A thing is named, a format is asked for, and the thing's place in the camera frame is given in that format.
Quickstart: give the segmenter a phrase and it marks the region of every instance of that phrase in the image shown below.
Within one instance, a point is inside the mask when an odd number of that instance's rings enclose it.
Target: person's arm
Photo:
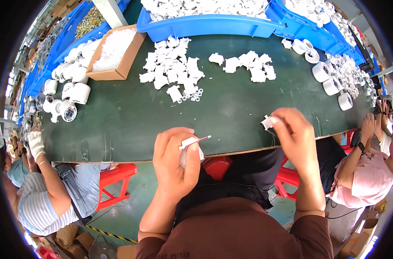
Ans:
[[[313,126],[296,109],[280,108],[271,116],[281,147],[300,176],[294,220],[306,215],[324,217],[326,202],[320,180]]]
[[[17,142],[17,137],[13,137],[13,147],[14,147],[14,154],[15,154],[15,159],[18,160],[19,158],[19,148],[18,148],[18,142]]]
[[[32,156],[38,164],[47,186],[48,198],[58,217],[63,215],[71,205],[71,198],[57,172],[45,157],[44,142],[40,131],[28,134],[28,143]]]
[[[370,140],[372,139],[375,131],[375,118],[373,114],[366,114],[365,119],[362,123],[362,130],[360,131],[360,142],[365,145],[365,152],[369,151]],[[353,151],[345,158],[342,167],[339,169],[337,174],[337,181],[342,186],[352,189],[354,172],[358,165],[362,150],[358,147],[354,148]]]
[[[158,188],[139,225],[139,242],[146,237],[166,240],[173,227],[175,208],[180,199],[189,194],[198,182],[199,145],[194,143],[186,151],[185,169],[179,166],[182,141],[195,137],[189,128],[171,128],[158,134],[155,141],[153,166]]]

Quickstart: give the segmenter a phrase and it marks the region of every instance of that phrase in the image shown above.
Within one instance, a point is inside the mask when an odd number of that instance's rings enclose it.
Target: green floor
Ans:
[[[138,163],[136,165],[137,174],[130,178],[128,185],[129,199],[115,204],[114,207],[98,211],[89,225],[113,235],[137,240],[139,222],[155,194],[158,181],[152,163]],[[106,190],[111,194],[118,194],[120,188],[121,183],[116,183],[108,186]],[[295,191],[293,186],[287,186],[285,189],[290,193]],[[269,191],[270,199],[275,197],[273,190],[275,191],[275,188]],[[105,194],[103,194],[102,199],[107,199]],[[294,201],[276,197],[271,203],[274,208],[268,213],[269,215],[275,218],[282,226],[291,221],[295,210]],[[87,227],[83,227],[82,231],[89,231],[93,237],[103,235]],[[115,246],[132,244],[111,236],[105,236],[105,238]]]

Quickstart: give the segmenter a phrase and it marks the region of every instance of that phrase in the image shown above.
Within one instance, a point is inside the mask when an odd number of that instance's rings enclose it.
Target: human hand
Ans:
[[[158,189],[173,202],[179,202],[198,183],[200,169],[198,143],[188,147],[185,169],[179,166],[182,153],[179,147],[185,139],[195,137],[193,133],[193,129],[179,127],[159,133],[156,137],[153,167],[158,179]]]
[[[313,172],[317,160],[314,128],[295,108],[279,108],[271,114],[271,123],[287,158],[299,174]]]
[[[375,116],[372,113],[366,113],[363,119],[362,128],[360,131],[360,141],[365,145],[368,139],[372,138],[375,132]]]
[[[34,130],[28,133],[28,145],[35,162],[40,155],[45,155],[41,131]]]

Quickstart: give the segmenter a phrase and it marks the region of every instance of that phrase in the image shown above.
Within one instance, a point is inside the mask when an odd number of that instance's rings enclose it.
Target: bracelet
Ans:
[[[41,161],[41,163],[38,164],[38,166],[40,167],[42,165],[42,163],[47,162],[47,160],[43,160]]]

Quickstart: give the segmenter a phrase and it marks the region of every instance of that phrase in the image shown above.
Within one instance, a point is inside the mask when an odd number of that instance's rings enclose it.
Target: light blue shirt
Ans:
[[[28,173],[29,171],[22,162],[22,158],[19,158],[12,163],[11,168],[7,172],[7,176],[16,187],[21,187]]]

